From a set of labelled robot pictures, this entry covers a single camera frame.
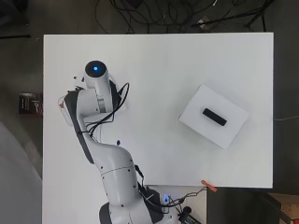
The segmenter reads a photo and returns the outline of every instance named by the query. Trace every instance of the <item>gray floor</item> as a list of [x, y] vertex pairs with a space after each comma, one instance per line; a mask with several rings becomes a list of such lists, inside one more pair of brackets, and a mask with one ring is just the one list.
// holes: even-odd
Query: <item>gray floor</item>
[[[154, 0], [147, 0], [152, 8], [152, 16], [157, 18]], [[202, 0], [198, 8], [209, 4]], [[248, 0], [238, 11], [246, 11], [261, 4], [262, 0]], [[43, 90], [43, 35], [45, 34], [102, 34], [93, 16], [96, 0], [32, 0], [28, 8], [29, 26], [4, 27], [0, 35], [30, 34], [31, 39], [0, 40], [0, 112], [2, 120], [14, 119], [20, 124], [8, 123], [19, 139], [28, 138], [42, 155], [42, 119], [18, 115], [18, 97], [20, 92], [42, 92]], [[230, 0], [219, 3], [201, 13], [197, 21], [207, 15], [210, 19], [221, 18], [231, 7]], [[285, 118], [299, 115], [299, 1], [277, 0], [266, 12], [268, 31], [275, 33], [274, 65], [274, 116]], [[112, 34], [124, 34], [127, 25], [113, 9], [109, 1], [101, 0], [98, 18]], [[137, 34], [146, 33], [146, 27], [133, 23]], [[252, 26], [256, 32], [263, 29], [261, 20]], [[163, 27], [151, 27], [154, 34], [165, 33]], [[198, 33], [198, 29], [189, 28], [187, 33]], [[230, 22], [220, 24], [213, 33], [248, 32]], [[274, 125], [274, 189], [275, 192], [299, 194], [299, 119], [278, 121]], [[220, 189], [218, 194], [208, 193], [208, 223], [241, 223], [252, 217], [250, 223], [272, 222], [272, 219], [257, 216], [257, 209], [265, 209], [256, 204], [250, 193], [241, 189]]]

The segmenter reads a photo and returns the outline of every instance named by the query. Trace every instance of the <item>white tabletop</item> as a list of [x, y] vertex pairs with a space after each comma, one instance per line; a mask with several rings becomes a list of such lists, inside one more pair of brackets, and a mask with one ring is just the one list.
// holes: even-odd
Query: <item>white tabletop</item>
[[[146, 184], [272, 187], [272, 34], [46, 35], [44, 50], [43, 223], [98, 223], [107, 201], [57, 106], [92, 60], [104, 62], [119, 86], [130, 82], [126, 110], [101, 139], [121, 140]], [[228, 149], [178, 121], [202, 83], [249, 112]], [[205, 223], [206, 193], [197, 200]]]

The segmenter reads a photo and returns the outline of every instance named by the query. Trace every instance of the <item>cable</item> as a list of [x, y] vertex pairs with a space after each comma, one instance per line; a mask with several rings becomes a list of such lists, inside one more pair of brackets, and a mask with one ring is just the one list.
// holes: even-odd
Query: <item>cable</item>
[[177, 207], [175, 207], [178, 211], [178, 215], [180, 215], [181, 213], [183, 213], [183, 210], [181, 209], [181, 206], [179, 205], [180, 211], [178, 210]]
[[289, 117], [289, 118], [285, 118], [285, 119], [273, 119], [273, 120], [275, 120], [275, 121], [284, 121], [284, 120], [288, 120], [288, 119], [299, 119], [299, 116]]
[[157, 5], [157, 8], [158, 8], [158, 10], [159, 10], [159, 12], [160, 12], [160, 15], [161, 15], [161, 17], [163, 17], [163, 20], [164, 20], [164, 25], [166, 26], [166, 32], [167, 32], [167, 33], [169, 33], [169, 28], [168, 28], [168, 25], [167, 25], [167, 22], [166, 22], [165, 16], [163, 15], [163, 13], [162, 13], [162, 11], [161, 11], [161, 9], [160, 9], [160, 6], [159, 6], [159, 3], [158, 3], [158, 0], [155, 0], [155, 2], [156, 2], [156, 5]]
[[147, 198], [143, 192], [140, 191], [141, 195], [143, 196], [143, 198], [148, 202], [150, 203], [152, 206], [154, 207], [160, 207], [160, 208], [163, 208], [163, 207], [176, 207], [177, 205], [180, 205], [182, 203], [184, 203], [185, 199], [186, 198], [189, 198], [189, 197], [196, 197], [200, 192], [202, 192], [203, 190], [206, 190], [206, 187], [203, 187], [201, 188], [200, 190], [198, 190], [197, 192], [191, 192], [191, 193], [188, 193], [186, 194], [184, 197], [181, 197], [179, 199], [175, 199], [174, 201], [172, 201], [171, 203], [167, 203], [167, 204], [156, 204], [156, 203], [153, 203], [149, 200], [149, 198]]
[[[145, 24], [145, 25], [147, 25], [148, 26], [148, 29], [147, 29], [147, 32], [148, 32], [148, 34], [150, 33], [150, 23], [149, 23], [149, 21], [140, 13], [140, 12], [138, 12], [138, 11], [136, 11], [136, 10], [132, 10], [132, 9], [129, 9], [126, 5], [125, 5], [125, 3], [123, 2], [123, 0], [121, 0], [121, 3], [124, 5], [124, 8], [121, 8], [121, 7], [118, 7], [117, 5], [116, 5], [116, 3], [115, 3], [115, 0], [113, 0], [113, 3], [115, 4], [113, 4], [112, 3], [112, 0], [109, 0], [110, 1], [110, 3], [111, 3], [111, 5], [114, 7], [114, 8], [116, 8], [118, 11], [126, 11], [131, 17], [132, 17], [132, 19], [134, 20], [134, 21], [136, 21], [136, 22], [138, 22], [138, 23], [142, 23], [142, 24]], [[137, 13], [139, 16], [141, 16], [146, 22], [140, 22], [140, 21], [138, 21], [130, 12], [135, 12], [135, 13]]]
[[101, 0], [97, 0], [96, 4], [95, 4], [95, 7], [94, 7], [94, 18], [95, 18], [95, 21], [96, 23], [101, 27], [101, 29], [106, 33], [106, 34], [109, 34], [109, 32], [101, 25], [101, 23], [99, 22], [99, 20], [97, 19], [97, 16], [96, 16], [96, 11], [97, 11], [97, 6], [99, 5]]
[[109, 0], [110, 4], [120, 13], [120, 15], [123, 17], [123, 19], [125, 20], [125, 22], [128, 24], [128, 26], [131, 28], [133, 34], [135, 33], [134, 29], [132, 28], [131, 24], [128, 22], [128, 20], [125, 18], [125, 16], [121, 13], [121, 10], [119, 9], [119, 7], [116, 5], [115, 0]]
[[193, 13], [193, 16], [196, 15], [196, 14], [198, 14], [198, 13], [201, 13], [201, 12], [207, 10], [207, 9], [210, 8], [210, 7], [213, 7], [214, 3], [215, 3], [215, 0], [212, 0], [212, 2], [211, 2], [208, 6], [202, 8], [202, 9], [196, 11], [196, 12], [194, 12], [194, 13]]
[[118, 106], [110, 114], [105, 116], [103, 119], [100, 119], [100, 120], [95, 121], [95, 122], [90, 122], [89, 124], [86, 125], [87, 128], [93, 125], [91, 127], [91, 129], [88, 131], [88, 133], [90, 134], [91, 137], [93, 137], [93, 133], [99, 125], [109, 123], [109, 122], [113, 122], [115, 113], [122, 107], [122, 105], [124, 104], [124, 102], [125, 102], [125, 100], [128, 96], [130, 84], [129, 83], [124, 84], [124, 86], [118, 92], [119, 95], [122, 95], [122, 92], [123, 92], [124, 88], [126, 88], [126, 93], [125, 93], [122, 101], [118, 104]]

